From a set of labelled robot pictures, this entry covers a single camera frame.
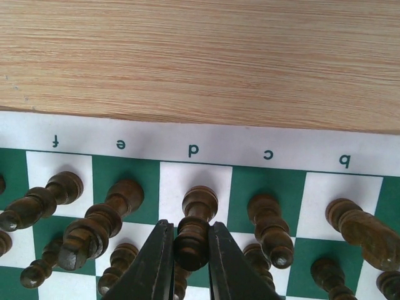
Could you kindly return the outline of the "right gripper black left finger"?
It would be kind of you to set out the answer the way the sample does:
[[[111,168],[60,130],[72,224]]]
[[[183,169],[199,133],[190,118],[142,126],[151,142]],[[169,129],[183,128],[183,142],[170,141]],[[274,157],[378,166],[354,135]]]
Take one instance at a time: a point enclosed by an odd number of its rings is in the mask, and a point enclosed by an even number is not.
[[[174,298],[174,226],[157,222],[136,259],[103,299]]]

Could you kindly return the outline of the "dark brown queen piece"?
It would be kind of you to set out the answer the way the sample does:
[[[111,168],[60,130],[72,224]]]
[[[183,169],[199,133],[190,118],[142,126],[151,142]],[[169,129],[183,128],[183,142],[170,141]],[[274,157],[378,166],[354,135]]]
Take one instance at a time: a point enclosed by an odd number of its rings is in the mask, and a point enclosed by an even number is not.
[[[194,186],[182,200],[184,218],[178,224],[174,240],[175,261],[193,272],[209,261],[209,222],[218,212],[216,193],[207,186]]]

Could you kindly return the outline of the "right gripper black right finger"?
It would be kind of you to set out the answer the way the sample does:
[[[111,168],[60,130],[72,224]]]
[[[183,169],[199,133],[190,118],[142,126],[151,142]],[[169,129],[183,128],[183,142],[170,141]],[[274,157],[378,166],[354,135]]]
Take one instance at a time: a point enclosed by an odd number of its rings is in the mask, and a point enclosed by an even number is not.
[[[279,299],[257,274],[222,222],[208,232],[211,299]]]

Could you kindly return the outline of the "green white chess board mat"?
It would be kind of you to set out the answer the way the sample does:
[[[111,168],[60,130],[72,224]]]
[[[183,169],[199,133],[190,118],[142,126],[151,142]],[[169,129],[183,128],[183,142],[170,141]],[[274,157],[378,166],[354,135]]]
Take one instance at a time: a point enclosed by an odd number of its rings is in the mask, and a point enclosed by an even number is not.
[[[326,299],[310,273],[321,256],[337,260],[346,286],[358,299],[382,299],[379,271],[361,248],[351,246],[325,218],[326,206],[348,198],[399,230],[399,136],[272,127],[216,126],[118,121],[28,112],[1,113],[1,208],[43,187],[61,171],[77,174],[81,197],[59,206],[49,218],[10,234],[12,248],[1,257],[2,299],[99,299],[97,283],[120,243],[143,246],[154,225],[183,218],[184,194],[211,188],[218,199],[215,220],[224,223],[240,248],[255,241],[249,200],[274,196],[294,243],[294,262],[271,268],[284,299]],[[24,268],[121,179],[144,190],[144,202],[124,218],[106,252],[81,269],[55,269],[36,289],[19,281]]]

